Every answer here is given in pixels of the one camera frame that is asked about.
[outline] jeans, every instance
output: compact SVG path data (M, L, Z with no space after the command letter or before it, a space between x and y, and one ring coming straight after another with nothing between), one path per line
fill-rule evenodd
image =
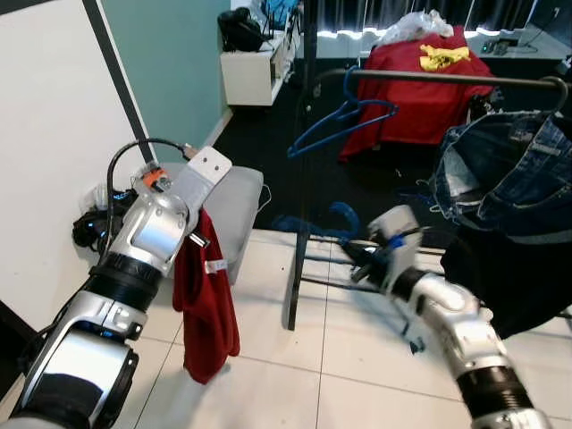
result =
M444 216L469 228L525 244L572 241L572 142L546 114L450 128L432 188Z

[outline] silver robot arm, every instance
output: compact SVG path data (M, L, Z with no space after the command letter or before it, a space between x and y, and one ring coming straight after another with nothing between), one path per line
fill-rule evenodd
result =
M139 197L122 229L46 337L2 429L113 425L139 360L126 340L140 336L183 239L191 234L206 244L192 233L198 210L230 168L230 160L205 147L163 192L136 182Z
M380 247L344 250L384 295L401 299L433 330L450 373L473 418L473 429L546 429L546 415L533 407L494 329L479 316L478 299L440 275L414 268L422 233L411 209L396 206L369 225Z

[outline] yellow cloth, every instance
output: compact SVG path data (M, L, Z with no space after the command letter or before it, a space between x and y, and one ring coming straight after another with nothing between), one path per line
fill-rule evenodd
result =
M421 45L419 48L427 54L427 56L419 57L421 68L427 72L435 72L461 60L471 61L466 46L457 49L442 49L431 45Z

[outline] white tiled floor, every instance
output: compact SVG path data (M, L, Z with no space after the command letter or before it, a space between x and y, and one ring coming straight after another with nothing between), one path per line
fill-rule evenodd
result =
M455 383L436 342L420 324L427 350L413 355L392 329L403 325L383 297L300 286L295 332L283 328L294 234L253 231L232 288L240 328L240 356L230 358L207 386L182 369L181 315L171 307L165 281L149 309L143 338L134 343L138 371L120 419L121 429L346 429L470 427ZM327 243L310 242L308 254L339 257ZM438 257L417 262L439 272ZM347 265L307 261L304 276L346 282ZM535 404L555 429L572 429L572 335L556 319L506 341ZM0 404L3 421L14 389Z

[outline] red cloth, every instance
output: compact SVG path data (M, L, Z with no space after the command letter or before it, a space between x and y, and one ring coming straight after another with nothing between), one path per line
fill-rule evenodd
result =
M198 232L211 243L201 248L188 237L184 240L175 259L172 306L183 312L184 366L194 380L206 384L229 355L238 356L240 342L226 270L206 273L205 261L223 259L223 253L205 210Z
M369 55L366 69L426 72L419 64L419 57L425 55L419 48L421 45L454 49L466 46L467 41L463 28L457 26L455 34L450 38L442 38L433 33L418 41L379 46ZM434 72L492 76L487 65L472 51L469 55L470 61L461 60ZM400 110L385 121L355 130L349 136L340 160L346 161L348 156L373 147L379 141L438 145L449 127L465 122L471 96L487 95L491 91L492 88L486 86L363 79L359 85L358 98L387 100L398 105ZM370 105L362 113L360 121L369 121L386 111L386 107Z

